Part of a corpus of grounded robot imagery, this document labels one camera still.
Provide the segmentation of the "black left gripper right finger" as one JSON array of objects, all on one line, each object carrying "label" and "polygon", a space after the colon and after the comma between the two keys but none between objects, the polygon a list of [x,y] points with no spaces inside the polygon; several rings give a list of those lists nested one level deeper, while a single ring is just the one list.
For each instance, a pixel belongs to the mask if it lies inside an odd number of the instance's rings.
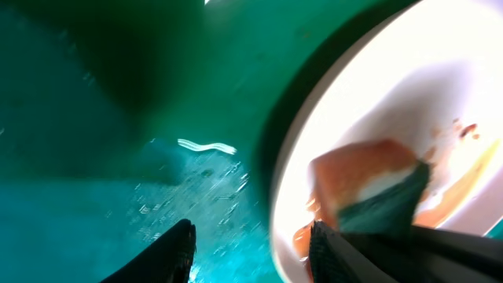
[{"label": "black left gripper right finger", "polygon": [[414,226],[403,239],[311,227],[315,282],[499,283],[502,241]]}]

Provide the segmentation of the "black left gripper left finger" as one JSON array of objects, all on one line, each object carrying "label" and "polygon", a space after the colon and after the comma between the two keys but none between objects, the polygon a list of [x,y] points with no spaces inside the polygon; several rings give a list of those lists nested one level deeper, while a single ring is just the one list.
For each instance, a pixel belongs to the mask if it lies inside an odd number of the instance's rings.
[{"label": "black left gripper left finger", "polygon": [[101,283],[188,283],[196,226],[182,219]]}]

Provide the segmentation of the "green and yellow sponge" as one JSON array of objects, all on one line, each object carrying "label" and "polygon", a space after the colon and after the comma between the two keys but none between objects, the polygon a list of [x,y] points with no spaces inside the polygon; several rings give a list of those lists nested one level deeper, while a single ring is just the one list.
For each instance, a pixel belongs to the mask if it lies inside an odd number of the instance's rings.
[{"label": "green and yellow sponge", "polygon": [[392,139],[344,145],[310,162],[306,209],[343,233],[407,234],[431,168]]}]

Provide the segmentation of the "white plate with sauce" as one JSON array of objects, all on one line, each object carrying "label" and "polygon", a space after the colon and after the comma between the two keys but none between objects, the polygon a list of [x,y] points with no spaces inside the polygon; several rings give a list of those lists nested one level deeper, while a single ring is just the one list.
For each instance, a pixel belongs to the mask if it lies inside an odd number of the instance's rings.
[{"label": "white plate with sauce", "polygon": [[502,171],[502,0],[424,0],[362,36],[321,77],[278,155],[270,237],[286,282],[305,282],[292,238],[313,214],[303,204],[309,162],[352,142],[393,138],[435,165],[417,211],[452,222]]}]

